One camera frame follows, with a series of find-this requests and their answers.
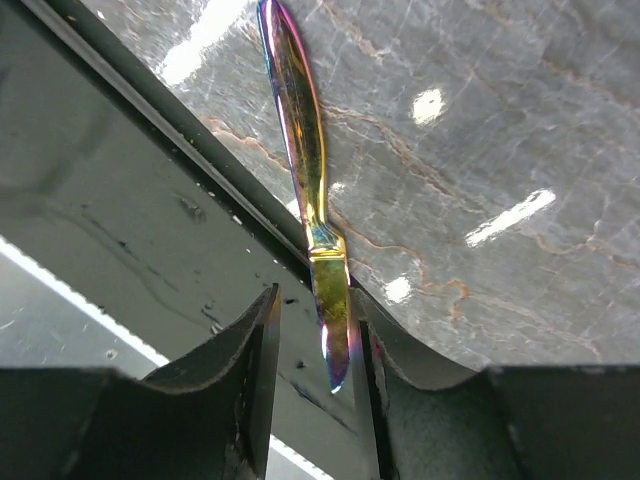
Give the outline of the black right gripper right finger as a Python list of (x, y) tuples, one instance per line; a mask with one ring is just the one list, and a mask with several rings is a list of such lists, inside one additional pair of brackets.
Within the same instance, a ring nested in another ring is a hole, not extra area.
[(362, 290), (352, 372), (370, 479), (635, 479), (635, 365), (466, 368)]

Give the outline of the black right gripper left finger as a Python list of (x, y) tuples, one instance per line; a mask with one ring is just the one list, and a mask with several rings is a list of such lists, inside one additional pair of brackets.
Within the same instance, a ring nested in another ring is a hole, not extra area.
[(142, 379), (107, 368), (1, 372), (5, 479), (261, 479), (280, 344), (265, 289), (231, 325)]

